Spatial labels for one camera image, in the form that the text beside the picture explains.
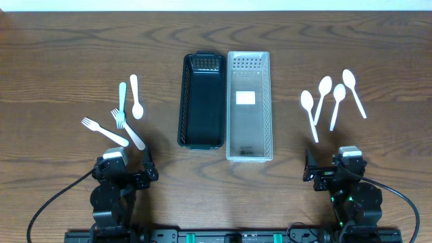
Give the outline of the white fork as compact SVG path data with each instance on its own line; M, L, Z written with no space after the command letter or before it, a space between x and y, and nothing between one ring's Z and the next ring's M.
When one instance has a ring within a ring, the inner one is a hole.
M135 133L135 131L133 131L133 129L128 125L127 121L124 122L124 129L126 130L126 132L128 133L129 137L132 139L132 141L134 142L134 144L136 145L136 147L140 150L140 151L144 151L146 148L145 143L143 142L143 140L137 135L137 133Z
M129 145L129 141L109 130L106 130L102 128L99 123L97 123L94 120L91 120L88 117L84 117L81 121L81 123L86 126L88 129L92 130L93 132L100 132L104 136L108 137L110 140L114 141L120 146L127 147Z

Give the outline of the white spoon group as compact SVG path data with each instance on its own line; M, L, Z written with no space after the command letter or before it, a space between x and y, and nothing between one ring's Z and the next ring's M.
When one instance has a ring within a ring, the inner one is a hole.
M317 130L316 127L314 125L314 119L312 117L312 108L313 108L313 97L311 95L311 93L307 90L303 90L301 95L300 95L300 103L302 105L302 107L306 110L306 112L308 113L308 120L309 120L309 124L310 124L310 128L311 128L311 132L314 138L314 141L316 143L319 142L319 138L317 135Z
M334 131L335 123L336 123L337 116L338 116L340 102L343 101L344 98L346 97L346 89L345 89L345 86L343 84L338 84L334 88L333 97L335 99L335 107L333 110L333 114L331 116L331 123L330 123L330 127L329 127L330 131Z
M325 98L325 96L327 94L330 93L331 88L332 88L332 79L331 79L331 77L330 76L323 77L323 79L319 83L320 99L319 99L319 102L318 102L318 105L317 105L317 109L315 111L315 117L314 117L314 125L315 126L318 124L318 121L319 121L319 118L320 118L320 114L321 114L324 98Z

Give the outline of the mint green plastic fork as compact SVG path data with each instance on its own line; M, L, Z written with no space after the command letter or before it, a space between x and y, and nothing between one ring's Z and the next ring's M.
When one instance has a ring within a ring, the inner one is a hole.
M119 111L116 115L116 122L117 122L118 129L124 128L124 123L126 120L126 114L124 111L126 94L127 94L127 84L125 82L121 82L119 84Z

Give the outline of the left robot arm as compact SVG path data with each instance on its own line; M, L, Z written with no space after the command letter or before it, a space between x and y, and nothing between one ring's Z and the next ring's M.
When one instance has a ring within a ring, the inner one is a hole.
M143 150L143 170L129 172L128 156L123 147L110 148L97 158L92 177L99 182L90 195L95 220L92 241L138 242L137 230L131 226L136 192L159 179L148 147Z

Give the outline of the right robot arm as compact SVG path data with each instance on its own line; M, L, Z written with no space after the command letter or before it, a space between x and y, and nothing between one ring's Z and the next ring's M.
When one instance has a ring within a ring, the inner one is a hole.
M319 167L307 149L302 180L313 181L316 192L328 191L335 218L341 225L339 241L378 241L382 191L361 181L367 166L362 151L356 146L342 146L332 162L332 166Z

